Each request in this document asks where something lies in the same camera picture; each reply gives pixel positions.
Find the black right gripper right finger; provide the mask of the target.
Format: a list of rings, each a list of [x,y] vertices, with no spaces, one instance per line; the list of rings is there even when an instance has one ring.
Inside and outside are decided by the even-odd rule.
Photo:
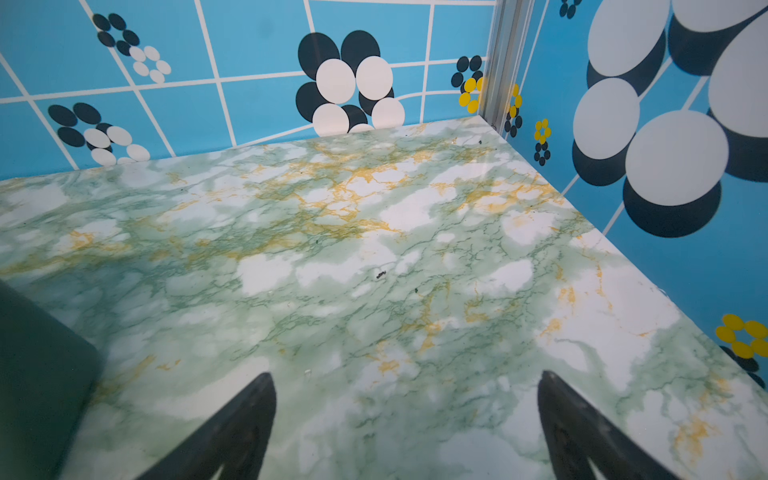
[[[537,405],[557,479],[675,479],[556,373],[542,372]]]

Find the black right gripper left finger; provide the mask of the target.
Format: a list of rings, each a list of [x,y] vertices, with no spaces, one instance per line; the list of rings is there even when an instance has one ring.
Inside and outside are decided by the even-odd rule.
[[[273,378],[264,372],[140,477],[256,479],[276,409]]]

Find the green compartment tray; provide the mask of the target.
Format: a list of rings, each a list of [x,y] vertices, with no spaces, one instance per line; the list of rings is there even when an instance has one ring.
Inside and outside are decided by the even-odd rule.
[[[1,284],[1,477],[54,479],[101,371],[97,349]]]

